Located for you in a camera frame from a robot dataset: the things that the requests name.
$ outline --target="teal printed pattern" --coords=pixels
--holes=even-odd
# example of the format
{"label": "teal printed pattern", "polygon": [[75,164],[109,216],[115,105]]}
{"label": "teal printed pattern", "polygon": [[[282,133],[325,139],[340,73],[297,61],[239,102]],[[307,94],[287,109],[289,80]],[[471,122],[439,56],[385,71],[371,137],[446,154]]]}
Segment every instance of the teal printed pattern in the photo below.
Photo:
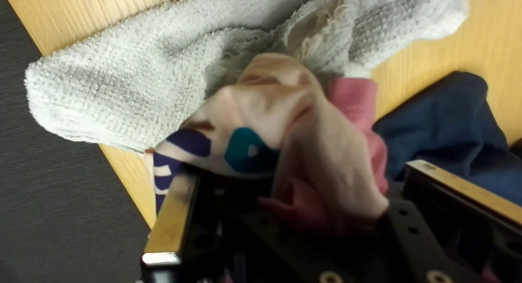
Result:
{"label": "teal printed pattern", "polygon": [[232,133],[224,158],[237,172],[265,173],[276,168],[279,150],[270,149],[252,129],[241,127]]}

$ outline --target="wooden surface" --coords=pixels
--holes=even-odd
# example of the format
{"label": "wooden surface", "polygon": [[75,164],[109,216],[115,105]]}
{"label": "wooden surface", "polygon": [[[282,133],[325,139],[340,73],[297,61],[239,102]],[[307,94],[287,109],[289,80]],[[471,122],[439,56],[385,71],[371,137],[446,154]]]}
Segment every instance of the wooden surface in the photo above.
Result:
{"label": "wooden surface", "polygon": [[[9,0],[42,54],[86,38],[167,0]],[[470,15],[452,36],[414,42],[373,72],[378,117],[451,71],[470,71],[489,84],[488,101],[508,141],[522,137],[522,0],[470,0]],[[153,191],[142,160],[101,146],[152,226]]]}

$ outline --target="light wood grain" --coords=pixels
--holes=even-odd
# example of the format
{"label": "light wood grain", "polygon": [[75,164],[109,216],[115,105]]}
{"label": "light wood grain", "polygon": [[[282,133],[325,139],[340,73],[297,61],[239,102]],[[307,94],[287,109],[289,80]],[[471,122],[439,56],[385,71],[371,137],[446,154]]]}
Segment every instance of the light wood grain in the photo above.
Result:
{"label": "light wood grain", "polygon": [[[44,55],[164,1],[168,0],[9,0]],[[471,71],[488,81],[488,101],[509,142],[522,137],[522,0],[470,4],[470,16],[456,34],[414,42],[375,69],[379,117],[451,71]],[[152,226],[153,192],[142,160],[119,149],[101,148]]]}

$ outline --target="terry cloth towel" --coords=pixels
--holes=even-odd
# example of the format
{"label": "terry cloth towel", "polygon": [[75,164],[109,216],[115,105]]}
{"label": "terry cloth towel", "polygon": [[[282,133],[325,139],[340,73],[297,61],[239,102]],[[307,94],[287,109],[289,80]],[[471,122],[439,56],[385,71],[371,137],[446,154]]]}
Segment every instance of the terry cloth towel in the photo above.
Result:
{"label": "terry cloth towel", "polygon": [[176,131],[252,58],[288,54],[323,84],[365,77],[416,39],[453,33],[467,0],[181,0],[31,64],[29,108],[48,131],[141,153]]}
{"label": "terry cloth towel", "polygon": [[313,74],[280,54],[256,56],[235,85],[210,97],[146,159],[158,196],[176,190],[184,164],[230,177],[274,176],[272,199],[261,205],[299,230],[371,227],[388,206],[380,192],[387,185],[378,188],[372,168],[385,159],[372,160],[365,134],[328,102]]}
{"label": "terry cloth towel", "polygon": [[384,116],[374,130],[388,145],[386,175],[423,159],[522,206],[522,159],[509,151],[477,75],[452,73]]}

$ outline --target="blue printed pattern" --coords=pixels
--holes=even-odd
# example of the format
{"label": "blue printed pattern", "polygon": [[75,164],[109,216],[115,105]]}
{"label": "blue printed pattern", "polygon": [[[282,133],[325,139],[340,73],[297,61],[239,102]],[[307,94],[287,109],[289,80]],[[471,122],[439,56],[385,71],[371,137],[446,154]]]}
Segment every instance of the blue printed pattern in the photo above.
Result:
{"label": "blue printed pattern", "polygon": [[[178,130],[168,136],[165,141],[198,157],[206,158],[211,154],[212,141],[194,129]],[[278,158],[279,150],[270,149],[252,129],[240,127],[231,134],[223,161],[233,170],[244,175],[272,172],[276,168]],[[153,163],[157,213],[174,177],[190,164],[185,164],[159,152],[154,152]]]}

